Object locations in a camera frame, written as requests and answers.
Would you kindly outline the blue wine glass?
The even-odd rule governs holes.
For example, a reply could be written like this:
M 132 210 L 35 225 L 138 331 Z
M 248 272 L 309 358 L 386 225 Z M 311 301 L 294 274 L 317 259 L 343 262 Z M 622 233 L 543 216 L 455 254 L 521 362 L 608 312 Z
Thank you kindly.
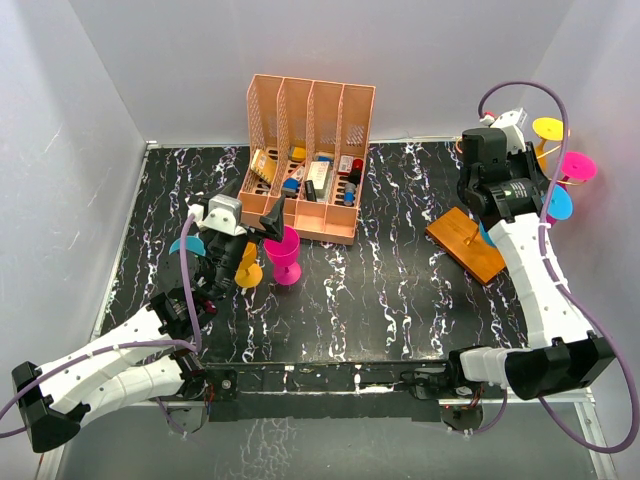
M 547 212 L 547 221 L 553 226 L 558 221 L 564 221 L 569 219 L 573 214 L 573 202 L 567 190 L 564 186 L 555 186 L 552 196 L 550 206 Z M 497 248 L 496 245 L 491 240 L 488 232 L 485 230 L 482 222 L 479 222 L 479 232 L 482 239 L 485 241 L 487 245 L 493 248 Z
M 178 253 L 181 248 L 182 240 L 176 239 L 169 248 L 169 254 Z M 191 252 L 197 256 L 205 257 L 206 250 L 204 242 L 197 236 L 188 235 L 185 239 L 185 250 Z

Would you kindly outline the magenta wine glass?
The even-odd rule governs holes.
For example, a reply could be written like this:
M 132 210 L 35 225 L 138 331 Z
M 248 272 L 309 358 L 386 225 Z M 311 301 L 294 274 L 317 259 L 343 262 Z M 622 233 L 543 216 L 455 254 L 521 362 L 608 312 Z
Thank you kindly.
M 598 167 L 589 156 L 579 152 L 568 152 L 561 172 L 561 178 L 556 185 L 564 186 L 567 190 L 569 185 L 582 185 L 593 180 L 598 173 Z
M 300 237 L 297 231 L 286 226 L 282 241 L 265 240 L 264 248 L 273 264 L 274 280 L 284 286 L 295 284 L 302 274 L 298 264 Z

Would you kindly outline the yellow orange wine glass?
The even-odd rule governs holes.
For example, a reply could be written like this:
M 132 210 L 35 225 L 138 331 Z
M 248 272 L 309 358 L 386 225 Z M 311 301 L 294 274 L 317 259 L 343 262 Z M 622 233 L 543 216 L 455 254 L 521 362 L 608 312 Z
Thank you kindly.
M 543 172 L 547 171 L 549 156 L 560 148 L 563 128 L 563 122 L 552 117 L 539 117 L 532 122 L 533 132 L 539 139 L 534 152 Z
M 262 268 L 257 263 L 257 252 L 256 244 L 249 242 L 235 275 L 235 282 L 242 289 L 255 288 L 263 279 Z

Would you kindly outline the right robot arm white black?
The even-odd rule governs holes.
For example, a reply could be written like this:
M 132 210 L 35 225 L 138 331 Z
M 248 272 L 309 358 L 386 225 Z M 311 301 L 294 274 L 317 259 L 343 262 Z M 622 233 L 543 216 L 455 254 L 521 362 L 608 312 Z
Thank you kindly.
M 614 353 L 562 289 L 558 261 L 541 223 L 549 181 L 533 146 L 511 153 L 498 128 L 462 134 L 457 192 L 497 247 L 515 287 L 527 325 L 524 349 L 469 347 L 451 353 L 447 388 L 466 397 L 481 383 L 511 389 L 530 400 L 590 386 L 611 364 Z

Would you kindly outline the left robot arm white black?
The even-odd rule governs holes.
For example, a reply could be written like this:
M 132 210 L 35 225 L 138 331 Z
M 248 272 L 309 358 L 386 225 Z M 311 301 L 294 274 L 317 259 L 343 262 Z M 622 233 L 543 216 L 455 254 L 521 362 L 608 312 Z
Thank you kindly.
M 251 227 L 242 222 L 235 187 L 189 204 L 179 238 L 158 265 L 157 291 L 135 314 L 73 353 L 12 370 L 10 403 L 34 452 L 56 449 L 90 422 L 132 404 L 204 393 L 203 328 L 234 286 L 247 245 L 280 241 L 285 233 L 283 198 Z

